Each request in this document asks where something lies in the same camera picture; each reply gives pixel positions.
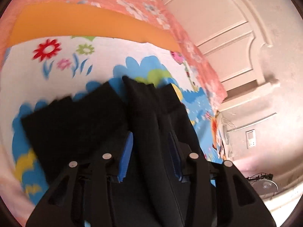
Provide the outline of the black pants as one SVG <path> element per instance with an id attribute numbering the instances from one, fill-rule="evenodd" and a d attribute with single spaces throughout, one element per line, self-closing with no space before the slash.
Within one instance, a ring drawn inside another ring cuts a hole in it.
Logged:
<path id="1" fill-rule="evenodd" d="M 202 155 L 199 140 L 172 85 L 155 88 L 124 76 L 124 95 L 106 82 L 79 100 L 55 100 L 21 119 L 49 186 L 71 161 L 92 160 L 127 132 L 133 148 L 125 178 L 111 183 L 115 226 L 184 226 L 190 183 L 175 175 L 168 137 Z"/>

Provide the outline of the pink floral bedspread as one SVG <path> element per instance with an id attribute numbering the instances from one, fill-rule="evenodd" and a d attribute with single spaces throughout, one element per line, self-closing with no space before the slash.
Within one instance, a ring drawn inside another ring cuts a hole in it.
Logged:
<path id="1" fill-rule="evenodd" d="M 227 97 L 215 70 L 161 0 L 12 0 L 1 17 L 1 58 L 8 47 L 8 38 L 16 19 L 24 7 L 47 2 L 83 3 L 113 10 L 169 31 L 179 43 L 190 68 L 196 73 L 199 84 L 207 91 L 211 106 L 217 110 Z"/>

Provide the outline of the cartoon blue bed sheet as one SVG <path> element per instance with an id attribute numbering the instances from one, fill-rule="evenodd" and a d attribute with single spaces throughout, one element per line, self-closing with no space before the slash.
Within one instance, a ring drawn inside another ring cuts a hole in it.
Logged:
<path id="1" fill-rule="evenodd" d="M 1 198 L 11 211 L 33 209 L 48 188 L 22 117 L 60 97 L 79 100 L 104 82 L 121 95 L 124 75 L 155 87 L 172 84 L 206 159 L 222 162 L 212 85 L 200 87 L 181 53 L 118 38 L 38 38 L 8 48 L 1 70 Z"/>

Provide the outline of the grey standing fan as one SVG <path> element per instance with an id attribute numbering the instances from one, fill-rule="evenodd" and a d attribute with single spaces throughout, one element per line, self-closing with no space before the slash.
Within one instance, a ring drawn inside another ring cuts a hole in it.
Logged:
<path id="1" fill-rule="evenodd" d="M 278 186 L 273 181 L 273 174 L 271 173 L 258 173 L 247 177 L 247 180 L 258 195 L 262 196 L 278 192 Z"/>

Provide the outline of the white wooden headboard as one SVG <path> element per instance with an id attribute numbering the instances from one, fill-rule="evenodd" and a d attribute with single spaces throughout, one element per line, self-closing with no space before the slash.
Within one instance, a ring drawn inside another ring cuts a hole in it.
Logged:
<path id="1" fill-rule="evenodd" d="M 162 0 L 216 71 L 228 96 L 220 111 L 267 95 L 279 85 L 266 80 L 259 54 L 271 47 L 266 27 L 248 0 Z"/>

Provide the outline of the wall socket panel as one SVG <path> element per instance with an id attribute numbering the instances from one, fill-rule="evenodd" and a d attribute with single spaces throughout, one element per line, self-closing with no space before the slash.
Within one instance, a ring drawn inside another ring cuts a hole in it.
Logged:
<path id="1" fill-rule="evenodd" d="M 247 149 L 256 147 L 256 132 L 255 130 L 246 131 Z"/>

